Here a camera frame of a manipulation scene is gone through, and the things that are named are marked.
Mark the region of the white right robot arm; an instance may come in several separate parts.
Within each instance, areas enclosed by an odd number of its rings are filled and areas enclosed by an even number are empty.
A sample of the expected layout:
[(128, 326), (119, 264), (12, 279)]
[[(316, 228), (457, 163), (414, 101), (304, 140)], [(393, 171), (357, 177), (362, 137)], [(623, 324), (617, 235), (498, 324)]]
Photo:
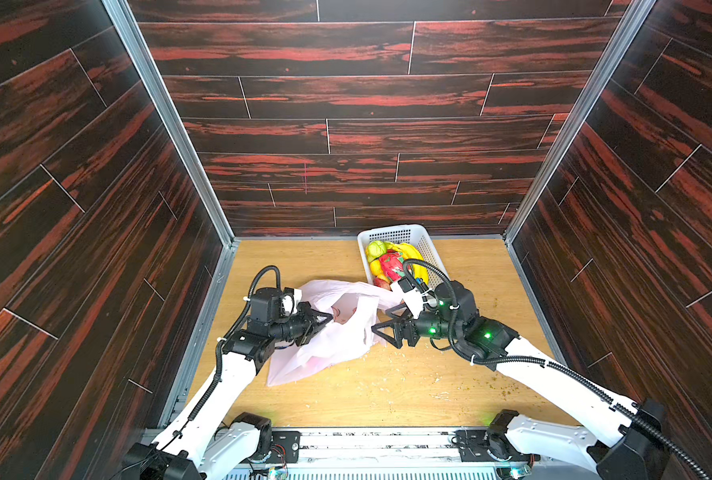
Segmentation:
[(457, 281), (431, 290), (397, 283), (401, 304), (374, 334), (396, 348), (427, 338), (447, 339), (450, 350), (537, 392), (576, 420), (539, 421), (516, 410), (498, 413), (479, 436), (458, 434), (463, 455), (486, 450), (500, 462), (501, 479), (523, 479), (535, 460), (552, 458), (602, 479), (661, 479), (671, 453), (663, 433), (666, 414), (654, 401), (638, 404), (551, 359), (513, 328), (479, 313), (470, 290)]

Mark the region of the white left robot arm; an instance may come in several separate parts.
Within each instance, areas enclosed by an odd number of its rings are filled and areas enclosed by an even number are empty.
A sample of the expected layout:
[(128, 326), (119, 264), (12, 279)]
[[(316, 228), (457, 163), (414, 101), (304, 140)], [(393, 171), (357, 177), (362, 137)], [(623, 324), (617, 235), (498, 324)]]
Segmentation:
[(240, 394), (254, 381), (277, 345), (309, 343), (333, 315), (306, 301), (252, 300), (217, 341), (213, 373), (177, 418), (154, 440), (134, 444), (114, 479), (222, 479), (244, 460), (266, 458), (271, 422), (240, 415), (219, 439), (214, 434)]

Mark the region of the pink plastic bag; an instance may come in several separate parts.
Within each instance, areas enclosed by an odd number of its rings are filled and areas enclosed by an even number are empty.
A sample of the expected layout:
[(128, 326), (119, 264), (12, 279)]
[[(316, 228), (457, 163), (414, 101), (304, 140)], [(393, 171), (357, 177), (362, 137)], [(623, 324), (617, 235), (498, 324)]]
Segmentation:
[(273, 354), (269, 387), (296, 382), (364, 356), (378, 342), (371, 330), (378, 313), (401, 303), (401, 296), (393, 291), (340, 280), (312, 280), (302, 286), (302, 299), (314, 309), (332, 314), (333, 320), (308, 344)]

